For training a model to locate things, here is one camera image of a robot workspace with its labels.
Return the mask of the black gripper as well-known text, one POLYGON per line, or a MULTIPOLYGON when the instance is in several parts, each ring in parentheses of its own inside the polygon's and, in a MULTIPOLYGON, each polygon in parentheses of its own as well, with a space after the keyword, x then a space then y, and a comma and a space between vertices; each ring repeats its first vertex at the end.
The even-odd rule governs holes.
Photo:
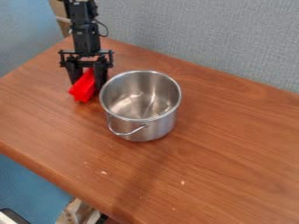
POLYGON ((67 68, 71 84, 79 80, 83 67, 94 67, 97 90, 101 90, 109 80, 109 69, 114 67, 114 51, 99 50, 85 54, 75 50, 59 50, 59 55, 61 66, 67 68))

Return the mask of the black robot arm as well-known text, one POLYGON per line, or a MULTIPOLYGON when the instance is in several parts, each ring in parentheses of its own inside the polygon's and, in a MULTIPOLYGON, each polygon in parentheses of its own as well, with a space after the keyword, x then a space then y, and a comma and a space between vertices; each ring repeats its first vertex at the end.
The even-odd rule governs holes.
POLYGON ((61 66, 67 69, 75 85, 83 69, 94 69, 95 88, 101 90, 109 81, 109 69, 114 67, 114 51, 101 46, 98 21, 99 7, 95 0, 59 0, 63 2, 74 42, 74 50, 61 50, 61 66))

